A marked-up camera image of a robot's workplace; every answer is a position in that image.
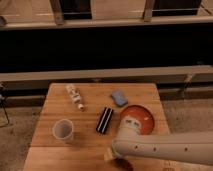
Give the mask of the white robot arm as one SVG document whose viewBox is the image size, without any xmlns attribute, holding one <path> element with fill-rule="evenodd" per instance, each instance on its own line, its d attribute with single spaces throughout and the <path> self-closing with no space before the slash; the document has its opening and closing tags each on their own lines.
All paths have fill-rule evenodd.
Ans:
<svg viewBox="0 0 213 171">
<path fill-rule="evenodd" d="M 133 117 L 122 118 L 104 160 L 138 156 L 213 166 L 213 132 L 142 135 L 142 127 Z"/>
</svg>

